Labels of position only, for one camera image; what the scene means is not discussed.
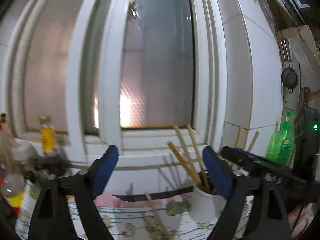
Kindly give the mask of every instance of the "gold bottle cap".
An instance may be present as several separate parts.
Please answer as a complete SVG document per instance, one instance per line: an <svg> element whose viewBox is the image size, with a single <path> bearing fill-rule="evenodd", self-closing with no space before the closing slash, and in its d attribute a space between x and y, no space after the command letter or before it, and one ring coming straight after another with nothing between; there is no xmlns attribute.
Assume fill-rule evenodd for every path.
<svg viewBox="0 0 320 240"><path fill-rule="evenodd" d="M51 116L42 115L41 117L39 117L39 122L40 122L40 124L49 123L49 122L51 122Z"/></svg>

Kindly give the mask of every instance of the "white window frame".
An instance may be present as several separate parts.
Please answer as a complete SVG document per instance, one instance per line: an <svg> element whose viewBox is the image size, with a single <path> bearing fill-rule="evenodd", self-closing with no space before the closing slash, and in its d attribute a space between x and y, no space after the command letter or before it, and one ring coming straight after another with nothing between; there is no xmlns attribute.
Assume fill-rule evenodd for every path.
<svg viewBox="0 0 320 240"><path fill-rule="evenodd" d="M46 2L47 0L30 0L24 8L8 47L0 94L1 111L10 113L9 80L10 71L13 68L12 111L14 118L11 120L8 115L8 121L14 127L18 137L29 140L39 152L41 145L35 142L39 139L39 133L27 132L24 123L22 80L26 48ZM81 58L95 2L96 0L83 1L70 43L66 78L68 136L65 138L66 145L63 148L69 160L75 164L92 163L94 159L101 157L111 144L116 145L124 157L154 154L155 158L152 163L161 161L164 154L170 153L166 146L167 141L171 140L177 146L180 145L173 129L122 130L120 126L120 72L129 0L111 0L100 50L99 136L84 135L80 115ZM211 145L218 151L223 133L227 94L226 52L222 20L217 0L191 0L191 3L196 51L195 105L192 127L198 145L201 147L205 144ZM186 144L191 146L188 130L181 129L181 133ZM190 152L193 156L192 147L190 147Z"/></svg>

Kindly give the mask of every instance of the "green soap bottle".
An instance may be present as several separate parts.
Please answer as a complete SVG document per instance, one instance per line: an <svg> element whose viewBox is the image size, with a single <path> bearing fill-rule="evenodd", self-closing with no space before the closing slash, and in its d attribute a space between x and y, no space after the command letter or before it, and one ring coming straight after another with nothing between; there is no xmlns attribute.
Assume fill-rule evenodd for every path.
<svg viewBox="0 0 320 240"><path fill-rule="evenodd" d="M294 136L289 133L289 116L290 114L294 115L294 112L286 110L285 113L287 118L282 124L282 129L271 136L266 154L268 159L284 166L287 163L294 142Z"/></svg>

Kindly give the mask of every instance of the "white container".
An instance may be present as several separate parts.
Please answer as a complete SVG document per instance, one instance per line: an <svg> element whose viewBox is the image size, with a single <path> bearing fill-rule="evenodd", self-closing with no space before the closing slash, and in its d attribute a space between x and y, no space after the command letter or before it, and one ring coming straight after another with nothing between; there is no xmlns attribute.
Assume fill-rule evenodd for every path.
<svg viewBox="0 0 320 240"><path fill-rule="evenodd" d="M217 223L227 201L219 195L211 195L193 185L190 217L194 222Z"/></svg>

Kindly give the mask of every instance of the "patterned tablecloth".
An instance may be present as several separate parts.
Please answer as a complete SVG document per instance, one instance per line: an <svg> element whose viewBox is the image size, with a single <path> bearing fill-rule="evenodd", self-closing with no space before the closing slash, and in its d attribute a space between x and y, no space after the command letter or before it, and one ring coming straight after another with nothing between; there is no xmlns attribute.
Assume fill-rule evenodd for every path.
<svg viewBox="0 0 320 240"><path fill-rule="evenodd" d="M16 223L16 232L23 240L28 238L29 223L39 193L39 188L27 181L20 214ZM175 240L205 240L218 221L218 217L216 217L215 222L212 223L194 222L189 215L191 199L192 193L187 193L155 202L167 231ZM235 234L236 239L243 235L251 210L252 199L252 196L247 197ZM102 194L95 200L95 204L115 240L166 239L147 201L130 203L109 194ZM87 239L73 198L69 199L68 205L77 235Z"/></svg>

